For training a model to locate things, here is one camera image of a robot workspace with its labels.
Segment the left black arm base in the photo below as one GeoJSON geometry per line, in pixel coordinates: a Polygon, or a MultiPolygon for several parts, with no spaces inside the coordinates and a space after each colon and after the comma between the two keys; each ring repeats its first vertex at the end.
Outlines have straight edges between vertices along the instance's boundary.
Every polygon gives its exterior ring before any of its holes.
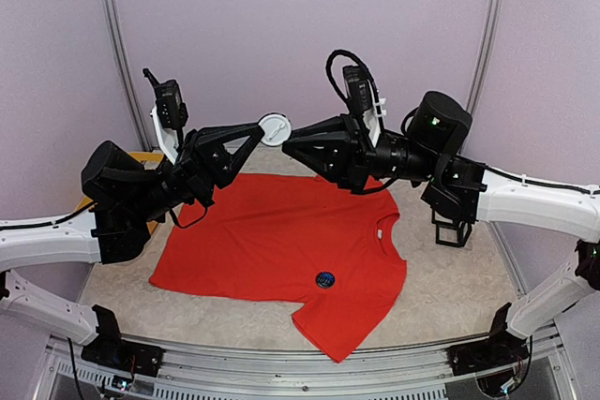
{"type": "Polygon", "coordinates": [[[100,305],[94,305],[92,310],[97,318],[97,336],[82,347],[82,358],[131,375],[155,378],[164,349],[124,339],[113,311],[100,305]]]}

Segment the white round brooch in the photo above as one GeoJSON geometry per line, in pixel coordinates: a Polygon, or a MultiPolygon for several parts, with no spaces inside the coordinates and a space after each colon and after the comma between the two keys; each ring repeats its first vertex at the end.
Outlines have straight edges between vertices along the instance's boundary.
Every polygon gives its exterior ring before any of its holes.
{"type": "Polygon", "coordinates": [[[320,289],[330,289],[336,283],[336,277],[331,272],[320,272],[315,277],[315,283],[320,289]]]}

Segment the blue brooch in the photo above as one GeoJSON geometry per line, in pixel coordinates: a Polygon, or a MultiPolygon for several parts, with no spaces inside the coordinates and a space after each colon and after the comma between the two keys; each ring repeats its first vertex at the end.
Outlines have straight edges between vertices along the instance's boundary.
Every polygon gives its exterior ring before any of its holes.
{"type": "Polygon", "coordinates": [[[282,113],[271,112],[262,117],[259,126],[263,130],[261,143],[267,147],[281,146],[293,132],[291,121],[282,113]]]}

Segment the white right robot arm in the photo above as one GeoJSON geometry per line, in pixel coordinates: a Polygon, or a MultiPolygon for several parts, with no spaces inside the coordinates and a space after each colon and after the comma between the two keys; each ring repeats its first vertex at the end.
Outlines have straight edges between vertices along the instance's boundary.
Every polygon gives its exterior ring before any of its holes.
{"type": "Polygon", "coordinates": [[[369,178],[423,185],[422,200],[449,228],[506,222],[577,238],[573,255],[557,271],[496,313],[490,337],[479,347],[485,364],[502,364],[517,342],[598,291],[598,186],[515,175],[460,156],[473,119],[440,92],[425,93],[398,133],[384,129],[381,120],[369,123],[355,101],[347,106],[345,114],[295,130],[283,153],[355,195],[370,194],[369,178]]]}

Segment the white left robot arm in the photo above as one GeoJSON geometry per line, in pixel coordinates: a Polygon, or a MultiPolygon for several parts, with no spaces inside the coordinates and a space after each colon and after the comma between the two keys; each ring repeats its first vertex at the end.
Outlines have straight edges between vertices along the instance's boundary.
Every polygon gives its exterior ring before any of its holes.
{"type": "Polygon", "coordinates": [[[141,255],[149,223],[176,206],[213,205],[216,188],[231,184],[260,143],[257,123],[214,126],[184,133],[154,122],[164,157],[148,170],[112,141],[104,141],[82,171],[90,201],[65,216],[6,221],[1,225],[1,310],[86,346],[113,367],[125,365],[131,347],[121,338],[114,313],[80,305],[18,275],[26,266],[56,262],[103,265],[141,255]]]}

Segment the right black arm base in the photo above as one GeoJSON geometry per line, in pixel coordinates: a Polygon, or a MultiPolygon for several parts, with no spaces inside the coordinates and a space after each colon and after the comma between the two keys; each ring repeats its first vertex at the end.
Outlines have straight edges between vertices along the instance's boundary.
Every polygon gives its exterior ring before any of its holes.
{"type": "Polygon", "coordinates": [[[507,315],[511,305],[507,303],[495,313],[484,339],[454,345],[446,351],[454,376],[516,363],[530,356],[528,340],[508,332],[507,315]]]}

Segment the red t-shirt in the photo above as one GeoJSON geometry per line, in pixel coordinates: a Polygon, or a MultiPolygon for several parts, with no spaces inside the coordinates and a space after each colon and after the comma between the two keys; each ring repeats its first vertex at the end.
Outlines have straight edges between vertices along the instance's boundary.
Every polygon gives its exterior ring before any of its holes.
{"type": "Polygon", "coordinates": [[[358,196],[321,177],[242,174],[209,209],[183,207],[153,286],[189,295],[298,304],[292,323],[335,362],[395,305],[407,263],[392,241],[391,193],[358,196]],[[330,289],[315,277],[331,272],[330,289]]]}

